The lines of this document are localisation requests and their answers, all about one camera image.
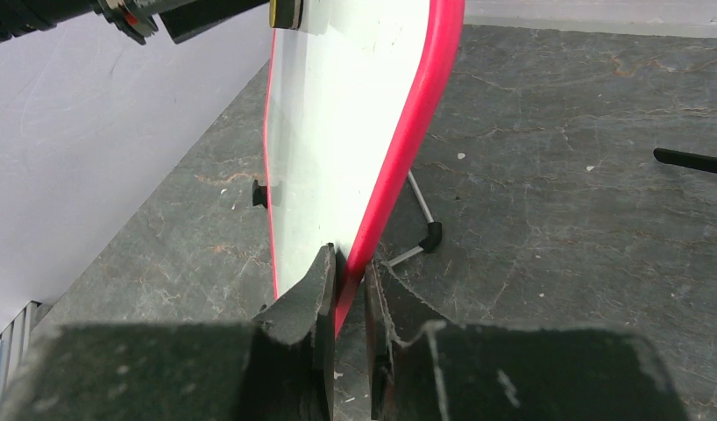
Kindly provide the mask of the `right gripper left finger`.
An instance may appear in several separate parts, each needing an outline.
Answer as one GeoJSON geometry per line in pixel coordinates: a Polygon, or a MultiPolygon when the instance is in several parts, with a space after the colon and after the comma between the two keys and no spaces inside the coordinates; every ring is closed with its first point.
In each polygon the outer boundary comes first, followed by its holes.
{"type": "Polygon", "coordinates": [[[329,420],[336,253],[256,317],[56,325],[0,399],[0,420],[329,420]]]}

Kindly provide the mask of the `pink framed whiteboard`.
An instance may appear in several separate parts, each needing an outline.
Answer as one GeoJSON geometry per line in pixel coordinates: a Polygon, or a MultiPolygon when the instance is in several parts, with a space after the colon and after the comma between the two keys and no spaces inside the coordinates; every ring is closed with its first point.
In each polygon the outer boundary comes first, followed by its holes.
{"type": "Polygon", "coordinates": [[[281,297],[332,244],[340,329],[449,80],[462,1],[303,1],[273,29],[263,147],[281,297]]]}

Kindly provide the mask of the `yellow bone-shaped eraser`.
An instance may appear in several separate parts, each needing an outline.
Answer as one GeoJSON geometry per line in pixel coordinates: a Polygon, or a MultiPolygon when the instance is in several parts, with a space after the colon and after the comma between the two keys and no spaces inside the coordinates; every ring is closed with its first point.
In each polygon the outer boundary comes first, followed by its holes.
{"type": "Polygon", "coordinates": [[[269,25],[273,29],[298,30],[302,10],[303,0],[270,0],[269,25]]]}

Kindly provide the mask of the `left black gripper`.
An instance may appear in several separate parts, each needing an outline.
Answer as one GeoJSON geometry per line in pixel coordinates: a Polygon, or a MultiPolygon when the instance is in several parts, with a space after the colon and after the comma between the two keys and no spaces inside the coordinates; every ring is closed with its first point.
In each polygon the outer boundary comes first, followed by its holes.
{"type": "MultiPolygon", "coordinates": [[[[159,14],[175,44],[180,44],[268,0],[198,0],[159,14]]],[[[144,45],[158,31],[133,1],[0,0],[0,44],[89,13],[103,16],[119,31],[144,45]]]]}

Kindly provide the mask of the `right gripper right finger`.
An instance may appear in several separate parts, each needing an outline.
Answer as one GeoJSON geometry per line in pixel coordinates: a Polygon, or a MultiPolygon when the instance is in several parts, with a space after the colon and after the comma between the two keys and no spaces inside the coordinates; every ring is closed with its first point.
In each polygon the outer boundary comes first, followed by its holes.
{"type": "Polygon", "coordinates": [[[385,263],[365,273],[375,420],[685,420],[653,345],[613,326],[455,323],[385,263]]]}

